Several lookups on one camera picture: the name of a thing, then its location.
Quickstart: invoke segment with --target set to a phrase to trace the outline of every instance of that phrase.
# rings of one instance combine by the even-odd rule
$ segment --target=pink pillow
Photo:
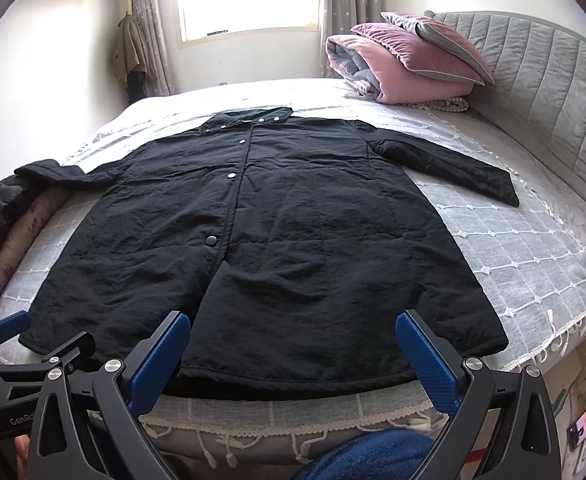
[[[443,81],[411,72],[386,48],[367,38],[340,34],[331,36],[331,40],[355,50],[369,65],[379,82],[380,94],[376,99],[379,103],[394,105],[449,99],[467,95],[473,89],[473,82],[468,80]]]
[[[411,72],[442,81],[484,84],[464,61],[401,27],[390,23],[361,23],[351,30],[388,48]]]
[[[475,48],[473,43],[468,41],[457,30],[449,27],[449,25],[429,18],[428,16],[419,16],[418,14],[381,12],[380,15],[388,23],[402,27],[404,30],[460,58],[479,73],[487,83],[493,84],[495,82],[491,74],[491,69],[489,69],[480,51]]]

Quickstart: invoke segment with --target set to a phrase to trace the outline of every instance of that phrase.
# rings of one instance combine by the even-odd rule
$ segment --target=hanging jacket
[[[148,62],[147,42],[140,33],[135,18],[126,14],[118,23],[112,65],[119,84],[128,92],[128,104],[144,99],[144,82],[153,78]]]
[[[462,355],[503,350],[497,314],[403,168],[518,206],[509,174],[363,121],[291,113],[220,113],[87,174],[53,160],[16,170],[105,189],[20,341],[46,354],[86,330],[102,363],[181,310],[193,330],[170,393],[245,399],[412,380],[394,333],[407,308]]]

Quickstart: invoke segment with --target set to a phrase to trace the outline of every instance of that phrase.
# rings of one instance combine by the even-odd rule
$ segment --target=gray headboard
[[[476,86],[470,106],[586,200],[586,38],[521,14],[425,14],[468,38],[494,71],[496,84]]]

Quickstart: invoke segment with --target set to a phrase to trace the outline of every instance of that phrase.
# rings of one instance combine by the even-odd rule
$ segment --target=white bedspread
[[[508,348],[486,362],[512,370],[530,361],[546,370],[586,336],[586,203],[506,134],[469,113],[380,105],[356,96],[339,80],[229,85],[140,101],[100,128],[67,163],[89,171],[149,140],[199,126],[218,111],[283,105],[301,116],[360,119],[401,130],[509,170],[520,198],[517,209],[409,172],[444,219],[509,337]],[[55,214],[4,291],[0,318],[28,309],[68,238],[98,199],[97,193],[76,193]],[[38,359],[15,339],[0,345],[0,361]],[[246,439],[231,446],[247,460],[281,463],[303,459],[309,452],[313,456],[328,442],[343,440],[323,440],[324,431],[353,431],[429,406],[419,383],[410,383],[366,394],[282,402],[162,396],[144,420],[153,427],[173,428],[157,439],[160,447],[195,457],[202,455],[193,430],[208,434],[205,443],[218,458],[227,454],[234,437],[319,438],[314,451],[300,447],[295,438],[293,446],[290,438],[286,445],[273,444],[284,442],[281,437],[249,449],[241,449]],[[180,428],[187,431],[180,433]],[[222,437],[219,442],[216,435]]]

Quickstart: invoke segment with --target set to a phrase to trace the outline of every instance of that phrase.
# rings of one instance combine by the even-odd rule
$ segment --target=pink blanket
[[[432,79],[407,70],[385,47],[352,34],[326,40],[331,68],[364,95],[383,104],[416,104],[467,95],[473,82]]]

